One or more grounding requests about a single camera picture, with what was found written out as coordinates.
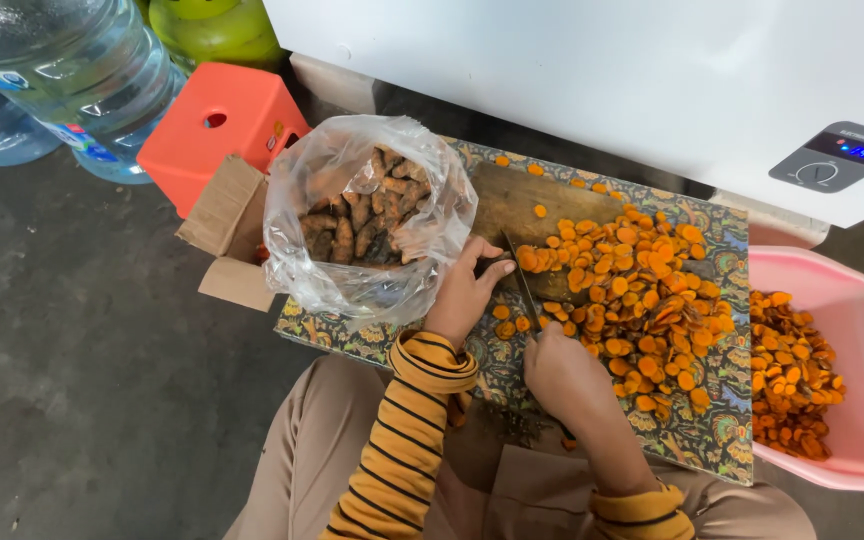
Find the striped sleeve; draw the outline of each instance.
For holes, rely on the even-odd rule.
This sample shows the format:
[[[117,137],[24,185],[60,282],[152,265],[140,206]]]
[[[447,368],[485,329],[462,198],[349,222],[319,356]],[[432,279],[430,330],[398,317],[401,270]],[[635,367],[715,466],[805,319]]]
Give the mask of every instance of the striped sleeve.
[[[682,492],[659,481],[661,491],[630,497],[592,494],[594,528],[607,540],[690,540],[695,527],[680,507]]]
[[[394,379],[379,403],[348,491],[319,538],[421,538],[435,492],[450,396],[475,385],[478,366],[430,332],[403,332],[389,355]]]

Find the cardboard box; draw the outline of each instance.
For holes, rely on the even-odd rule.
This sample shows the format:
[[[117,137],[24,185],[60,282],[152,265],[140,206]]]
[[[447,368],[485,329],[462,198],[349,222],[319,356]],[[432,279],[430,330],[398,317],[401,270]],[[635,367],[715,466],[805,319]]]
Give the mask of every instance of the cardboard box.
[[[175,232],[182,240],[215,256],[198,292],[268,312],[275,293],[256,264],[262,242],[262,217],[269,190],[266,175],[238,155],[227,155],[198,196],[185,223]]]

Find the freezer control panel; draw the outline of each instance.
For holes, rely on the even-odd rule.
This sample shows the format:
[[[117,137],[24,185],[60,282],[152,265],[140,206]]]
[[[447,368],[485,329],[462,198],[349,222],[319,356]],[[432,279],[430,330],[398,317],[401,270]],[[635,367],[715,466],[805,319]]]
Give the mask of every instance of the freezer control panel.
[[[769,171],[774,179],[835,193],[864,178],[864,126],[836,122]]]

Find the person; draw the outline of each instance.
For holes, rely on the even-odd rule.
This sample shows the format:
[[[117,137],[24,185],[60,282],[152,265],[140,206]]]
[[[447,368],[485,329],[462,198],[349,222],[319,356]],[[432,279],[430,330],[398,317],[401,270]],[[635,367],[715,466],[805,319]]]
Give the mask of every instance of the person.
[[[420,331],[375,368],[320,357],[271,422],[245,507],[225,540],[310,538],[814,539],[805,512],[767,484],[728,484],[672,464],[650,466],[605,367],[549,323],[525,350],[525,383],[576,436],[587,460],[503,449],[491,493],[443,460],[477,364],[462,352],[510,260],[471,236]]]

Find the stool hole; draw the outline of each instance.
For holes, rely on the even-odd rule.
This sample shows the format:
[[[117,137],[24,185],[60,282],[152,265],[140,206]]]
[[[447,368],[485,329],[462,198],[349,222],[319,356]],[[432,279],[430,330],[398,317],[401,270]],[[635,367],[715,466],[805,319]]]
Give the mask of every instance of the stool hole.
[[[206,128],[218,128],[219,126],[226,123],[226,116],[222,114],[222,112],[214,112],[209,116],[205,117],[205,127]]]

